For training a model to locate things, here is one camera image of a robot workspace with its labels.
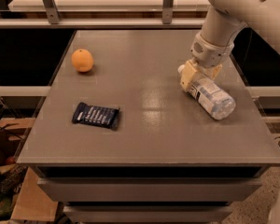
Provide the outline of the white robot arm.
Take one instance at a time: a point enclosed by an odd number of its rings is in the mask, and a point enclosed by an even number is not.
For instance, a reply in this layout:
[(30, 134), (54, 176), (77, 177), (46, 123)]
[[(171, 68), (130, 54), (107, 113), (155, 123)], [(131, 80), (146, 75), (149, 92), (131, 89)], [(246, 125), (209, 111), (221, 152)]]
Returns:
[(203, 75), (215, 78), (230, 56), (235, 37), (252, 28), (280, 55), (280, 0), (208, 0), (210, 8), (202, 30), (196, 34), (192, 58), (178, 69), (180, 85), (188, 91)]

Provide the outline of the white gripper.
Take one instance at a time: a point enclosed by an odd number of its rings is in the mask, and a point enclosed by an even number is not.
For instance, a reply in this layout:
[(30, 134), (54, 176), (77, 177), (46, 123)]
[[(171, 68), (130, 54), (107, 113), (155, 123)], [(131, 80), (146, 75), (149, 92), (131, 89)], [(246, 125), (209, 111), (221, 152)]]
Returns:
[(189, 91), (194, 81), (204, 77), (197, 64), (206, 69), (213, 67), (209, 77), (215, 80), (222, 69), (221, 64), (229, 58), (233, 48), (233, 43), (225, 46), (213, 45), (206, 41), (201, 33), (196, 34), (190, 47), (194, 59), (187, 60), (179, 66), (180, 85), (183, 91)]

